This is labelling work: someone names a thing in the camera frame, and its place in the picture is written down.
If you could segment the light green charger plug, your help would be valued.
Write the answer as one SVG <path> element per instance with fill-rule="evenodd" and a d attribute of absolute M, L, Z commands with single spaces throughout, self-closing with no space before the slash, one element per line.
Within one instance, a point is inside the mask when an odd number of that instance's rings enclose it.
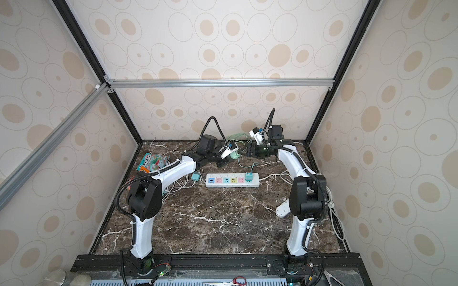
<path fill-rule="evenodd" d="M 239 155 L 239 153 L 238 153 L 237 151 L 234 151 L 234 152 L 232 152 L 232 153 L 230 154 L 230 157 L 231 157 L 233 160 L 237 160 L 237 159 L 240 157 L 240 155 Z"/>

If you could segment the white multicolour power strip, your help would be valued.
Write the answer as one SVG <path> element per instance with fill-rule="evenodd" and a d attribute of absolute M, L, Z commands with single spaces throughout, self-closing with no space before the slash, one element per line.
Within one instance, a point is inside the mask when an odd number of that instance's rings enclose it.
<path fill-rule="evenodd" d="M 254 173 L 254 180 L 245 181 L 245 173 L 206 174 L 207 188 L 257 188 L 260 186 L 258 173 Z"/>

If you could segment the teal charger with teal cable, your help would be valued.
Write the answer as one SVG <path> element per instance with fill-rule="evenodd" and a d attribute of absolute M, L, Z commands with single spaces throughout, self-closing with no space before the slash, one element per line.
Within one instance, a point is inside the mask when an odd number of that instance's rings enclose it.
<path fill-rule="evenodd" d="M 245 181 L 251 182 L 253 180 L 254 180 L 254 173 L 253 172 L 245 173 Z"/>

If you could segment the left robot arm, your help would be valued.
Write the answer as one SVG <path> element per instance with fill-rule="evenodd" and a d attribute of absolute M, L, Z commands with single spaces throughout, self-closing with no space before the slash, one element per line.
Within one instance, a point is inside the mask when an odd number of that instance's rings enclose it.
<path fill-rule="evenodd" d="M 211 116 L 198 141 L 181 158 L 161 169 L 136 176 L 126 182 L 114 197 L 118 212 L 131 219 L 132 240 L 129 260 L 140 273 L 153 267 L 152 229 L 155 216 L 162 207 L 163 192 L 183 176 L 192 174 L 207 163 L 222 166 L 237 151 L 225 138 L 217 119 Z"/>

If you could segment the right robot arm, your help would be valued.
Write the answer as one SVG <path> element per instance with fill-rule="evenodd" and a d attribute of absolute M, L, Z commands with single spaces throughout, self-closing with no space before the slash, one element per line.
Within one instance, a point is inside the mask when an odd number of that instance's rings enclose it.
<path fill-rule="evenodd" d="M 324 176 L 317 175 L 307 166 L 290 140 L 251 142 L 242 148 L 241 154 L 259 159 L 275 156 L 292 178 L 286 212 L 293 215 L 293 224 L 284 250 L 285 261 L 305 262 L 308 255 L 318 254 L 318 250 L 308 248 L 308 242 L 313 227 L 324 219 L 328 208 Z"/>

